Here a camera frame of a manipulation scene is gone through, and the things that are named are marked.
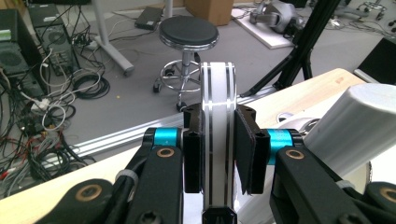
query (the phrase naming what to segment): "stool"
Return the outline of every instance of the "stool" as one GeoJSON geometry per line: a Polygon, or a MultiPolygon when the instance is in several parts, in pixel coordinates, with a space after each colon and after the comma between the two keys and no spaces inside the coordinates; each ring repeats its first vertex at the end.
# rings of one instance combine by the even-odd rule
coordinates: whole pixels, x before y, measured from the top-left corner
{"type": "Polygon", "coordinates": [[[190,16],[177,16],[161,22],[160,39],[166,46],[181,50],[182,59],[172,61],[163,67],[160,77],[153,85],[153,91],[160,92],[162,84],[177,91],[177,110],[181,112],[187,106],[182,102],[181,94],[200,90],[199,78],[191,77],[200,72],[198,51],[215,47],[219,40],[219,31],[209,21],[190,16]],[[178,79],[178,82],[175,84],[171,79],[178,79]],[[187,88],[186,84],[189,81],[197,87],[187,88]]]}

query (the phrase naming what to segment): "black equipment box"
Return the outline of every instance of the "black equipment box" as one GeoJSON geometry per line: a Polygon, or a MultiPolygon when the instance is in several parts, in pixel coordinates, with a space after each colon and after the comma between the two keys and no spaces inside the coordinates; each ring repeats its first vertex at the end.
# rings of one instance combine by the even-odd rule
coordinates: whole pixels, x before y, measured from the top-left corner
{"type": "Polygon", "coordinates": [[[56,76],[72,74],[80,67],[72,41],[54,4],[29,6],[35,34],[47,54],[56,76]]]}
{"type": "Polygon", "coordinates": [[[134,26],[145,30],[154,30],[158,22],[161,20],[163,10],[158,7],[146,7],[145,10],[137,18],[134,26]]]}

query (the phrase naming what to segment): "electronic equipment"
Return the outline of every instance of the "electronic equipment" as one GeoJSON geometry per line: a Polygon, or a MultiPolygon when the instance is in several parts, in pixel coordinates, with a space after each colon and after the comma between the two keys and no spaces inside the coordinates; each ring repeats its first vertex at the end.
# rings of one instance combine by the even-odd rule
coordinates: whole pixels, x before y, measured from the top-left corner
{"type": "Polygon", "coordinates": [[[64,27],[58,9],[54,4],[29,6],[35,34],[49,56],[49,62],[56,76],[72,74],[80,67],[71,38],[64,27]]]}
{"type": "Polygon", "coordinates": [[[29,0],[31,4],[87,5],[91,0],[29,0]]]}
{"type": "Polygon", "coordinates": [[[368,82],[396,85],[396,38],[383,37],[354,74],[368,82]]]}
{"type": "Polygon", "coordinates": [[[20,13],[17,9],[0,9],[0,18],[0,66],[11,86],[21,85],[32,97],[44,95],[46,86],[39,74],[42,57],[20,13]]]}
{"type": "Polygon", "coordinates": [[[158,7],[146,7],[137,18],[134,26],[145,30],[154,30],[161,20],[163,10],[158,7]]]}
{"type": "Polygon", "coordinates": [[[298,25],[302,23],[294,5],[277,0],[270,4],[261,1],[257,8],[250,13],[249,21],[252,24],[264,23],[279,34],[283,34],[291,22],[298,25]]]}

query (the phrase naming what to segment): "stool caster wheel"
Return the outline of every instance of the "stool caster wheel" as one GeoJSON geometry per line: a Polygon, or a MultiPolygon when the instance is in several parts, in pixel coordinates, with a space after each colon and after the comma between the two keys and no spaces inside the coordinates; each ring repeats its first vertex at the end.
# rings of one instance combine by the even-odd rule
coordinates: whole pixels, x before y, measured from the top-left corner
{"type": "Polygon", "coordinates": [[[378,21],[380,21],[380,20],[382,20],[383,17],[384,17],[384,13],[380,12],[380,13],[376,16],[376,19],[377,19],[378,21]]]}
{"type": "Polygon", "coordinates": [[[180,105],[176,104],[176,109],[178,112],[183,112],[184,108],[186,108],[186,107],[187,107],[187,105],[184,102],[181,102],[180,105]]]}
{"type": "Polygon", "coordinates": [[[157,79],[155,79],[154,85],[152,86],[152,90],[153,90],[155,93],[158,93],[158,92],[161,91],[161,87],[162,87],[162,86],[163,86],[163,84],[161,83],[161,79],[160,79],[160,78],[157,78],[157,79]]]}
{"type": "Polygon", "coordinates": [[[165,70],[165,75],[166,75],[167,77],[171,77],[171,76],[174,75],[174,74],[175,74],[175,69],[168,68],[168,69],[165,70]]]}

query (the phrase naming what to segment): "white cylindrical object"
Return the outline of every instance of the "white cylindrical object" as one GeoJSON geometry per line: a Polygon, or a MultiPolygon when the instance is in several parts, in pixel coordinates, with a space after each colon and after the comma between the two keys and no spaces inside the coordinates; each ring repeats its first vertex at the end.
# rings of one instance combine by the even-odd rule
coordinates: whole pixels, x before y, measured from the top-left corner
{"type": "Polygon", "coordinates": [[[396,86],[348,88],[304,139],[340,176],[396,145],[396,86]]]}

